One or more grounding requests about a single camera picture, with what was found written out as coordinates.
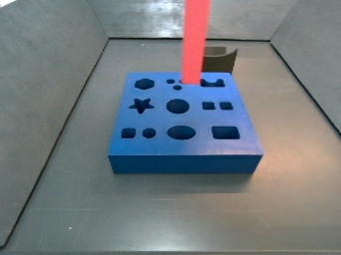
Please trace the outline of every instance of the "rectangular hole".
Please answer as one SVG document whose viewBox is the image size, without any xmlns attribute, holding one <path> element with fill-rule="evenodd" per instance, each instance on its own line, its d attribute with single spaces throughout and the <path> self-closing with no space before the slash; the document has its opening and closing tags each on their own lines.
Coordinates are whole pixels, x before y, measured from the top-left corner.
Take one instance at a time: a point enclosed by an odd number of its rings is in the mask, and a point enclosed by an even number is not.
<svg viewBox="0 0 341 255">
<path fill-rule="evenodd" d="M 205 110 L 216 110 L 214 102 L 202 102 L 202 108 Z"/>
<path fill-rule="evenodd" d="M 220 108 L 221 108 L 222 110 L 233 110 L 232 103 L 230 103 L 230 102 L 221 102 L 221 103 L 220 103 Z"/>
<path fill-rule="evenodd" d="M 137 129 L 135 128 L 123 128 L 122 130 L 122 138 L 131 139 L 137 135 Z"/>
<path fill-rule="evenodd" d="M 214 139 L 240 139 L 237 127 L 212 127 Z"/>
</svg>

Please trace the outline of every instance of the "gray wall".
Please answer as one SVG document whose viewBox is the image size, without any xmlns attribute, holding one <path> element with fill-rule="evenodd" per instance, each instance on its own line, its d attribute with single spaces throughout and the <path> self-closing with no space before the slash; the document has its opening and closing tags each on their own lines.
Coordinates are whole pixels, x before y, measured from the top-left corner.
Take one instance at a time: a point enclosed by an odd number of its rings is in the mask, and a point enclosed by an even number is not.
<svg viewBox="0 0 341 255">
<path fill-rule="evenodd" d="M 107 40 L 86 0 L 0 9 L 0 246 Z"/>
<path fill-rule="evenodd" d="M 297 0 L 212 0 L 208 38 L 270 40 Z M 90 0 L 113 38 L 181 38 L 182 0 Z"/>
<path fill-rule="evenodd" d="M 341 1 L 300 0 L 272 44 L 341 131 Z"/>
</svg>

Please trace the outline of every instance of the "star-shaped hole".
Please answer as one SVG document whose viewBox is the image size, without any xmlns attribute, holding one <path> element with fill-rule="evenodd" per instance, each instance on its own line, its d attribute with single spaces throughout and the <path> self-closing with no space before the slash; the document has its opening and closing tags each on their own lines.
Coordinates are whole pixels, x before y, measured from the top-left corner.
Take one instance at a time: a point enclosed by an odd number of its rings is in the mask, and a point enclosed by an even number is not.
<svg viewBox="0 0 341 255">
<path fill-rule="evenodd" d="M 134 104 L 130 106 L 130 109 L 137 109 L 138 113 L 142 114 L 146 109 L 153 109 L 154 106 L 151 105 L 151 99 L 139 100 L 134 99 Z"/>
</svg>

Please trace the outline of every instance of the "shape sorter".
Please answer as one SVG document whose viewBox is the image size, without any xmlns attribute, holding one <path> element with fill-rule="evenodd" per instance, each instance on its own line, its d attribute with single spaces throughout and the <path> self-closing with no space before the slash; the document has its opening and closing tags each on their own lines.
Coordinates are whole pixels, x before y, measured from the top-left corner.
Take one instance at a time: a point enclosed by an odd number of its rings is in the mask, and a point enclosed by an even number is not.
<svg viewBox="0 0 341 255">
<path fill-rule="evenodd" d="M 254 172 L 264 152 L 230 73 L 129 73 L 109 158 L 115 173 Z"/>
</svg>

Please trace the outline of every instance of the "hexagonal hole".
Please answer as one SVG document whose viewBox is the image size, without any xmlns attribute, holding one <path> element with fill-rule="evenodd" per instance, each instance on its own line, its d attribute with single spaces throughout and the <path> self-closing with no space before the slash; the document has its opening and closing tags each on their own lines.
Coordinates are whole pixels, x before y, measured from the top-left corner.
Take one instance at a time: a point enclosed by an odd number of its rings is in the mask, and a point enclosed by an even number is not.
<svg viewBox="0 0 341 255">
<path fill-rule="evenodd" d="M 149 90 L 155 86 L 155 81 L 150 79 L 141 79 L 135 82 L 135 88 Z"/>
</svg>

